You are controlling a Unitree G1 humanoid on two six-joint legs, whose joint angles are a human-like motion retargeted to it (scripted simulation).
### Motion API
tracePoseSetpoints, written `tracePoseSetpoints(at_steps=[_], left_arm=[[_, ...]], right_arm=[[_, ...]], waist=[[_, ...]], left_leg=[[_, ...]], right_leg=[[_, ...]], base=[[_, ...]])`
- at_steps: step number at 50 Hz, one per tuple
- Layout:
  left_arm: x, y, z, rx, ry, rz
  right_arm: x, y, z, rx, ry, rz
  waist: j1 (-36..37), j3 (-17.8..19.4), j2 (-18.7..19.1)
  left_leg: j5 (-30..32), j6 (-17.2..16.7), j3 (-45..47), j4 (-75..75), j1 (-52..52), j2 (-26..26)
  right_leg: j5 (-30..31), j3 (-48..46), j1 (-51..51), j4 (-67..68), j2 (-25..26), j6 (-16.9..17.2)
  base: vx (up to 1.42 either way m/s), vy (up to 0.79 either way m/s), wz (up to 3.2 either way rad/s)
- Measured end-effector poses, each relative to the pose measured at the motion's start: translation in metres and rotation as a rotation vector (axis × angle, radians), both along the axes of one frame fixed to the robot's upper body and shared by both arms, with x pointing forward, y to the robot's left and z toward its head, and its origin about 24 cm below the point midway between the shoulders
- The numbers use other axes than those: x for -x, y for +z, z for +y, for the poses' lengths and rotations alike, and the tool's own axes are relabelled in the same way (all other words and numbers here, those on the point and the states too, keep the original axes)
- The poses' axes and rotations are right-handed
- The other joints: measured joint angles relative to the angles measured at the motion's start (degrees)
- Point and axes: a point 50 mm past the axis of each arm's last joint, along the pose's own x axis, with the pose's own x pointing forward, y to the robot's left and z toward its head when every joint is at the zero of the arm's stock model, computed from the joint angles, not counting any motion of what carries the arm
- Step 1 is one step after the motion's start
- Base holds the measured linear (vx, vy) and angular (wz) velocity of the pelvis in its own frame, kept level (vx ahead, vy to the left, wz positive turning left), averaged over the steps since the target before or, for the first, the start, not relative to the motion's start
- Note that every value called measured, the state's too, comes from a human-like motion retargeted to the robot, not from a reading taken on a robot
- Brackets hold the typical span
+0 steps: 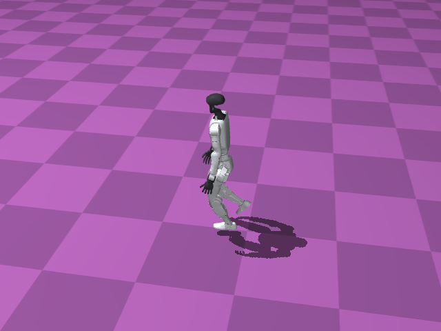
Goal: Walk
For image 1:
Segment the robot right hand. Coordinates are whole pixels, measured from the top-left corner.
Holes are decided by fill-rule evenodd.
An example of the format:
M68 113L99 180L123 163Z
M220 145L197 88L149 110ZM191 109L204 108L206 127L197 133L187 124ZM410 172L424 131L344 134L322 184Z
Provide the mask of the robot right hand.
M208 160L208 165L209 165L209 161L210 161L210 159L211 159L211 153L213 153L213 150L212 150L212 146L211 146L211 148L210 148L210 150L208 150L206 153L204 153L203 155L202 155L202 158L204 157L204 159L203 159L203 163L205 162L205 164L207 164L207 160L208 160L208 158L209 158L209 160ZM206 158L207 157L207 158ZM206 159L206 161L205 161L205 159ZM212 160L211 160L212 161Z

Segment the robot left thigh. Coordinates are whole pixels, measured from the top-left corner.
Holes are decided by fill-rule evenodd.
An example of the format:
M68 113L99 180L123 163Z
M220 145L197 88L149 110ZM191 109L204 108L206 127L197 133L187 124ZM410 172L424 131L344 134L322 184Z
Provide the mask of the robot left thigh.
M217 172L215 181L213 182L214 187L212 190L212 194L210 194L211 190L209 190L209 194L208 194L208 199L211 204L214 200L219 200L222 204L222 197L220 195L218 195L218 193L221 189L222 182L225 183L228 176L229 176L229 173L228 173L229 170L225 166L223 166L222 169L217 169L217 170L218 170L218 172Z

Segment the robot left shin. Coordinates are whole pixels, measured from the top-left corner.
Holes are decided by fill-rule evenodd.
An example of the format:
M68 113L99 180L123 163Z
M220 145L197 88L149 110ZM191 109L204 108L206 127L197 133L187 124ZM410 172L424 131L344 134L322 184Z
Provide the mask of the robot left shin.
M231 220L228 216L227 209L226 209L225 204L223 202L221 204L221 202L219 200L214 200L212 202L212 204L210 202L208 202L208 203L218 217L220 217L224 222L226 221L225 222L226 224L228 223L229 225L231 225Z

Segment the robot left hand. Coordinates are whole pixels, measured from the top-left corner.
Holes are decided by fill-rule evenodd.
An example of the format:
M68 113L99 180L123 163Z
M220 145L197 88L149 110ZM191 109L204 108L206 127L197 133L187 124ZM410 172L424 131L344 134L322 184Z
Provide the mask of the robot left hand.
M210 175L210 174L209 174L209 175ZM203 185L200 186L200 188L202 188L202 187L204 186L202 192L204 192L204 190L206 189L206 190L205 190L205 194L206 194L207 190L208 190L207 194L209 194L209 190L211 190L211 191L210 191L210 194L212 194L212 190L213 190L213 187L214 187L214 186L213 186L213 182L215 181L215 178L216 178L216 176L215 176L214 180L211 181L211 180L209 180L209 175L208 175L208 177L207 177L207 181L206 181Z

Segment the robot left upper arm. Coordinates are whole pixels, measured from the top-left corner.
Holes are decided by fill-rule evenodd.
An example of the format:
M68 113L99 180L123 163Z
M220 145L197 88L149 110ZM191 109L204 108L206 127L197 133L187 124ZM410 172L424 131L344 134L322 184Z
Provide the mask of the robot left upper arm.
M213 152L216 152L218 154L218 159L220 159L222 156L220 138L221 129L218 123L212 124L211 128L209 129L209 135L212 139L212 146L214 148Z

